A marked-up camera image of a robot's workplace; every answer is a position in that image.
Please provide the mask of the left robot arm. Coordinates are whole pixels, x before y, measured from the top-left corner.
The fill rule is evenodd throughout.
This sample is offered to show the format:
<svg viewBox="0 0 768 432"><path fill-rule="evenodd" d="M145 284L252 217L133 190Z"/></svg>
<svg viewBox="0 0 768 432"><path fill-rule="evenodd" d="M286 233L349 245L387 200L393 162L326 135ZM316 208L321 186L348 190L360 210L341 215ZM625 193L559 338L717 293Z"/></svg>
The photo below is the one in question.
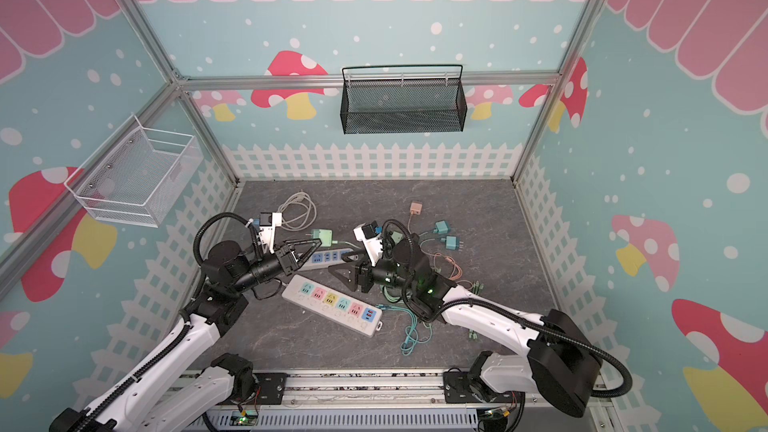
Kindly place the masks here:
<svg viewBox="0 0 768 432"><path fill-rule="evenodd" d="M203 255L207 230L223 219L241 223L251 249L222 241ZM213 406L242 404L258 395L250 361L224 354L171 398L164 395L188 367L236 323L248 305L247 292L280 275L299 271L321 247L317 238L274 242L279 213L253 222L233 212L214 215L198 229L192 246L202 280L194 298L179 311L167 336L136 367L84 409L67 408L55 417L52 431L181 431Z"/></svg>

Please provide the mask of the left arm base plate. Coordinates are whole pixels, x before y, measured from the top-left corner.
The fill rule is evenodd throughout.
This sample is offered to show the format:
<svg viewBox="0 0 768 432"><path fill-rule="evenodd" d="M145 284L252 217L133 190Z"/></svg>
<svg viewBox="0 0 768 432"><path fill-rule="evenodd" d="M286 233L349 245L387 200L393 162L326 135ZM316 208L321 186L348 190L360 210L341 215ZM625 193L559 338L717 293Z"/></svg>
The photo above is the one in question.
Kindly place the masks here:
<svg viewBox="0 0 768 432"><path fill-rule="evenodd" d="M286 373L259 372L246 377L241 405L281 405L286 391Z"/></svg>

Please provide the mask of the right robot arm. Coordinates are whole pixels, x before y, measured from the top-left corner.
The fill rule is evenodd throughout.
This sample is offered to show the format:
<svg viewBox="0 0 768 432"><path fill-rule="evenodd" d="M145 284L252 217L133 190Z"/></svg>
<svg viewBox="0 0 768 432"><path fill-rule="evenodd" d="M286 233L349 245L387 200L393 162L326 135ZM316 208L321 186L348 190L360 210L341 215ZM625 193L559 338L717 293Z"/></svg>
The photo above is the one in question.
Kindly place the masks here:
<svg viewBox="0 0 768 432"><path fill-rule="evenodd" d="M398 293L417 319L474 331L509 349L509 354L482 353L467 374L479 399L505 393L536 393L572 417L584 415L593 398L621 397L632 390L633 377L616 357L590 344L565 313L517 311L470 292L438 273L425 256L415 269L395 258L372 262L363 253L347 253L329 268L352 292L382 286Z"/></svg>

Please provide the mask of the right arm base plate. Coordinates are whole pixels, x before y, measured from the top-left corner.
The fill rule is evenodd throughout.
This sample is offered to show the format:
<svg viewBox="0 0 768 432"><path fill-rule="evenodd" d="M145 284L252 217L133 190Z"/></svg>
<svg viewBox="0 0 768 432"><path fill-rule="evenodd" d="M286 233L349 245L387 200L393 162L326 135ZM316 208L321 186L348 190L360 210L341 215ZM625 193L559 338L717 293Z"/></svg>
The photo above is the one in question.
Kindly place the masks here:
<svg viewBox="0 0 768 432"><path fill-rule="evenodd" d="M513 404L519 403L518 392L495 392L478 375L451 368L442 374L443 393L448 404Z"/></svg>

